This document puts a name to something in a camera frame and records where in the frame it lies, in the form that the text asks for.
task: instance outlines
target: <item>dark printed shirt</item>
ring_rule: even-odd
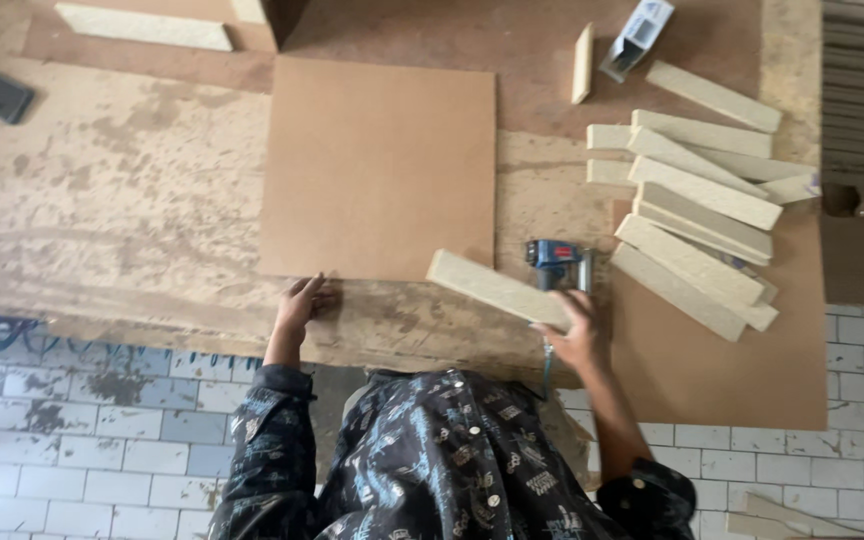
[[[209,540],[691,539],[692,483],[644,459],[593,504],[517,385],[474,372],[372,384],[315,489],[312,380],[259,368],[231,423],[235,457]]]

